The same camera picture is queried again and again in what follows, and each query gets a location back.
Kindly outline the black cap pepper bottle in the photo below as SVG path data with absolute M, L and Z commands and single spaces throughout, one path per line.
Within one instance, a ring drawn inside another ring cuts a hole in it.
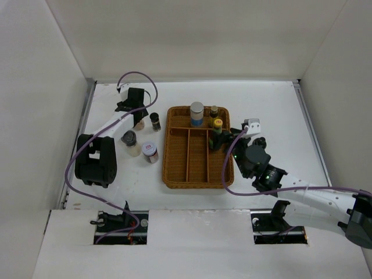
M 159 115 L 156 112 L 150 114 L 150 120 L 154 131 L 158 132 L 161 130 Z

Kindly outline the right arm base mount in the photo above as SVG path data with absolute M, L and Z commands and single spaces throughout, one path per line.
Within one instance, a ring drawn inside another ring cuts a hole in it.
M 272 209 L 251 210 L 253 240 L 256 245 L 307 244 L 305 228 L 284 220 L 288 201 L 277 201 Z

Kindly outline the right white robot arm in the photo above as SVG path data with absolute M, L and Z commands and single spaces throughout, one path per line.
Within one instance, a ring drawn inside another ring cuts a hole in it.
M 227 162 L 235 159 L 243 178 L 251 179 L 251 196 L 277 198 L 270 223 L 276 230 L 286 226 L 314 227 L 346 237 L 351 243 L 371 249 L 371 192 L 345 187 L 321 187 L 294 177 L 270 164 L 263 138 L 250 143 L 247 129 L 212 133 L 215 150 L 225 144 Z

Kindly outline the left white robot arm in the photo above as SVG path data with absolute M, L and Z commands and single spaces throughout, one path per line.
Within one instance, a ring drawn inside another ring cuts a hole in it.
M 112 118 L 92 134 L 81 134 L 73 158 L 74 175 L 88 186 L 108 188 L 117 176 L 117 150 L 124 136 L 132 135 L 148 111 L 143 88 L 119 89 L 126 99 L 117 103 Z

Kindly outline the red green sauce bottle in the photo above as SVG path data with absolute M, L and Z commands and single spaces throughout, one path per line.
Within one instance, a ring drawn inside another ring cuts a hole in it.
M 222 133 L 223 121 L 220 118 L 215 118 L 212 125 L 212 130 L 209 133 L 209 148 L 214 150 L 216 147 L 219 136 Z

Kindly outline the silver cap blue label shaker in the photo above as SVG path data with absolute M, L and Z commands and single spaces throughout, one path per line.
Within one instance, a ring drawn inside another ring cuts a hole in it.
M 201 102 L 193 102 L 190 106 L 191 126 L 200 127 L 203 124 L 204 105 Z

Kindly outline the brown cap yellow oil bottle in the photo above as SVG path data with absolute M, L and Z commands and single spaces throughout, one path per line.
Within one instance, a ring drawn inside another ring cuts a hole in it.
M 209 127 L 211 128 L 213 127 L 214 121 L 216 119 L 219 119 L 219 108 L 213 105 L 210 107 L 210 111 L 209 111 L 209 118 L 208 118 Z

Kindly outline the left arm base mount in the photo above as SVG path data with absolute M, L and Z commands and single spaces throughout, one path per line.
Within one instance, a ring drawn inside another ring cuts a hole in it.
M 148 211 L 130 211 L 126 202 L 124 209 L 132 215 L 98 213 L 90 225 L 95 227 L 94 245 L 146 245 L 149 228 Z

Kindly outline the pink cap spice jar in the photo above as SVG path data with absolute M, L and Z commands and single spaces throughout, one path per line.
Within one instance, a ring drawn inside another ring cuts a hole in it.
M 144 120 L 140 117 L 134 119 L 134 130 L 139 131 L 145 127 Z

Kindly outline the small red label white jar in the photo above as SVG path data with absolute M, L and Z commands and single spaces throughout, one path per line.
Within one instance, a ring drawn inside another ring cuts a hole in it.
M 147 141 L 142 144 L 142 154 L 149 163 L 156 163 L 158 161 L 158 149 L 154 142 Z

